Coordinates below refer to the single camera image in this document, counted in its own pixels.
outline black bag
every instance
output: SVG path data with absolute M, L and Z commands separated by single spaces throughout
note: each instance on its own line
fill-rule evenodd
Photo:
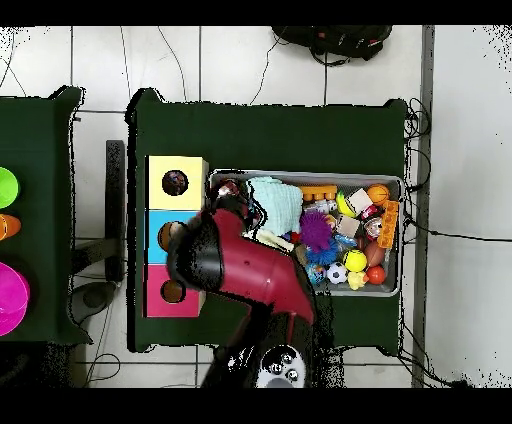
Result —
M 337 66 L 350 58 L 370 60 L 382 50 L 391 34 L 392 25 L 330 25 L 330 26 L 273 26 L 277 40 L 309 48 L 315 60 L 323 65 Z M 325 63 L 317 56 L 325 52 L 347 59 Z

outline red ball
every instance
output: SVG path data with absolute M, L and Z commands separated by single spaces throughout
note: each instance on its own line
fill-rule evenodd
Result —
M 386 271 L 380 265 L 372 266 L 366 271 L 368 282 L 372 284 L 382 284 L 386 279 Z

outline purple fuzzy toy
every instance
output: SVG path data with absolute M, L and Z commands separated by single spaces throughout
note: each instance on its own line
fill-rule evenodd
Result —
M 305 212 L 300 218 L 300 240 L 314 253 L 329 248 L 332 230 L 325 215 L 318 211 Z

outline green bowl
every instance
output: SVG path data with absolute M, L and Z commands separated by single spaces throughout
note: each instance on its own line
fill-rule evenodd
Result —
M 6 208 L 16 200 L 19 193 L 18 180 L 5 168 L 0 168 L 0 209 Z

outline pink cube box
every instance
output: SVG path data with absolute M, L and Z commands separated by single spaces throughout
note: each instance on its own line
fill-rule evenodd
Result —
M 148 265 L 146 283 L 146 316 L 148 318 L 197 318 L 203 307 L 206 293 L 185 289 L 185 296 L 177 303 L 169 303 L 162 297 L 162 286 L 169 281 L 167 265 Z

